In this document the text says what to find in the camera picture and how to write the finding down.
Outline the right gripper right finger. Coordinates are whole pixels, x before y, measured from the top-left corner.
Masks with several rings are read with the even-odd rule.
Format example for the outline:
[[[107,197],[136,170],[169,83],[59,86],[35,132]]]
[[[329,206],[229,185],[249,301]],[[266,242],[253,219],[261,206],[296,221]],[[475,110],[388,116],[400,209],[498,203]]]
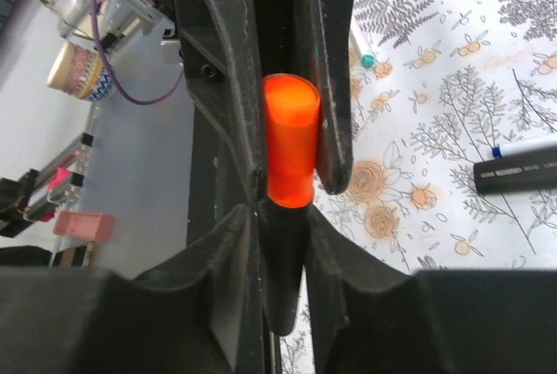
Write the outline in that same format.
[[[305,261],[319,373],[553,373],[552,270],[404,274],[309,212]]]

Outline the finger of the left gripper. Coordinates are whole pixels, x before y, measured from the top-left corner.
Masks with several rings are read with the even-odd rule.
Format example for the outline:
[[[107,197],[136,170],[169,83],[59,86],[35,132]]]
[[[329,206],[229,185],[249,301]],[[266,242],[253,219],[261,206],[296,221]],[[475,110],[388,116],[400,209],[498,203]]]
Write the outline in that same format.
[[[227,143],[251,200],[265,194],[262,83],[253,0],[174,0],[187,90]]]
[[[348,40],[353,0],[294,0],[293,69],[320,95],[317,172],[327,193],[348,186],[353,163]]]

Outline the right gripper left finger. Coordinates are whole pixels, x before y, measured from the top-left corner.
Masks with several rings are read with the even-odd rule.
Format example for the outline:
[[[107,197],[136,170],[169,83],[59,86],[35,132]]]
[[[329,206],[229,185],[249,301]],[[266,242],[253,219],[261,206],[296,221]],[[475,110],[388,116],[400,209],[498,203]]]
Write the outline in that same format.
[[[4,373],[232,373],[252,210],[129,280],[107,270],[4,267]]]

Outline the teal pen cap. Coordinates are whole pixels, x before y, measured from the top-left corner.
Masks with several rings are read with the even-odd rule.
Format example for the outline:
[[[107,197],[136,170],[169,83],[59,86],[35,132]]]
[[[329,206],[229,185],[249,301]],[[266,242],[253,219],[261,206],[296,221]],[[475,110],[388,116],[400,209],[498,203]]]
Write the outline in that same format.
[[[361,65],[366,69],[371,69],[376,64],[375,56],[371,54],[365,54],[361,57]]]

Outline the orange black highlighter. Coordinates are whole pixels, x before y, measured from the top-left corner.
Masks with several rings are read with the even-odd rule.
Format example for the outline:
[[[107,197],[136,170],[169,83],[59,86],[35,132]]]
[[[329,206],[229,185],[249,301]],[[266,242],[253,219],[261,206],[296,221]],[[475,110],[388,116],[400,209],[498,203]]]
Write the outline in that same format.
[[[269,198],[258,204],[263,308],[269,330],[280,337],[295,325],[309,233],[306,206],[286,208]]]

